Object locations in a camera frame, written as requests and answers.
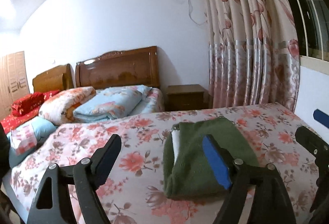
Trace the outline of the brown wooden nightstand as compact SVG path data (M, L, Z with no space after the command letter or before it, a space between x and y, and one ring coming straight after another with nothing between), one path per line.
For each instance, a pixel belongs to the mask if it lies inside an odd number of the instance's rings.
M184 111L209 108L208 91L199 84L170 85L166 89L166 110Z

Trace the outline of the light wooden wardrobe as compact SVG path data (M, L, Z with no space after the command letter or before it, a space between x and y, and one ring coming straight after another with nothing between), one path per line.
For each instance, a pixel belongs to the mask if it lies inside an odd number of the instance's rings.
M30 93L24 52L1 57L1 119L11 114L14 101Z

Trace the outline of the dark wooden headboard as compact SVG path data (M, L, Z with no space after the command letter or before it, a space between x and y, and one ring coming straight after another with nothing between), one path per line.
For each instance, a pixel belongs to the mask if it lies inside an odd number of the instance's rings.
M160 87L157 46L110 51L76 63L77 87L107 87L145 85Z

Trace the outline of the light blue floral quilt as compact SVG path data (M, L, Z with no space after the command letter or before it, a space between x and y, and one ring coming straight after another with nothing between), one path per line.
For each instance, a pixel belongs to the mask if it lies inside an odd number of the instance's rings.
M93 98L73 111L73 116L77 122L93 123L164 110L164 98L160 89L132 85L97 90Z

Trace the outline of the light wooden headboard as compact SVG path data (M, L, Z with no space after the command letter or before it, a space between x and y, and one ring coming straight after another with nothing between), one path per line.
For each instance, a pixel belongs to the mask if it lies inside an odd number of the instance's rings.
M71 65L59 65L38 74L32 80L34 92L45 93L53 90L67 90L74 88Z

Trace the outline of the red blanket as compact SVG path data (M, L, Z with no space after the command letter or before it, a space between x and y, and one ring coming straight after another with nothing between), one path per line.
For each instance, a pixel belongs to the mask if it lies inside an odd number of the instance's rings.
M24 116L44 103L44 94L35 92L16 100L11 105L14 116Z

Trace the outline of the floral pink curtain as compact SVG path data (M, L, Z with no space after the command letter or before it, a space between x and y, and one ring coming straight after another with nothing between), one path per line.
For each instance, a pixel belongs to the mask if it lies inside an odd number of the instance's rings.
M300 57L288 0L204 0L214 108L297 104Z

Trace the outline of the green knit sweater white stripe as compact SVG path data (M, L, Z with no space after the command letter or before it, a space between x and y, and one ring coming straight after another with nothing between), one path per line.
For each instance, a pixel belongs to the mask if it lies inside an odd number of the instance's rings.
M227 118L174 124L163 150L164 194L172 200L204 198L224 191L217 183L202 148L205 135L251 166L258 159L247 140Z

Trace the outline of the red bed sheet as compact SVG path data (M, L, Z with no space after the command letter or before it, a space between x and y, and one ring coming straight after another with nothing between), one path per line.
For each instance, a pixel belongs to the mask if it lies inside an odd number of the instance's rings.
M11 105L9 116L1 120L5 133L8 134L10 131L38 116L41 105L59 92L59 90L51 90L45 93L35 92L16 100Z

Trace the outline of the floral bedspread near bed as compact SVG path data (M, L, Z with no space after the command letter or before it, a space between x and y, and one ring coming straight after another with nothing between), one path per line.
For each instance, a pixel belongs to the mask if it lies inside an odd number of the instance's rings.
M122 150L106 183L97 193L112 223L212 223L221 201L173 201L163 192L163 146L174 124L217 117L232 121L261 165L280 171L298 223L315 198L319 176L315 159L295 140L303 121L280 104L141 114L103 123L64 124L43 146L14 167L6 189L22 218L49 164L74 165L104 146L113 134Z

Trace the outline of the orange floral pillow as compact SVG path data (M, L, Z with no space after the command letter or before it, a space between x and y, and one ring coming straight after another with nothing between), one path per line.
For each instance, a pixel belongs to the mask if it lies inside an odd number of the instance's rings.
M73 111L95 95L96 90L92 86L61 91L41 105L38 116L56 126L72 123L75 119Z

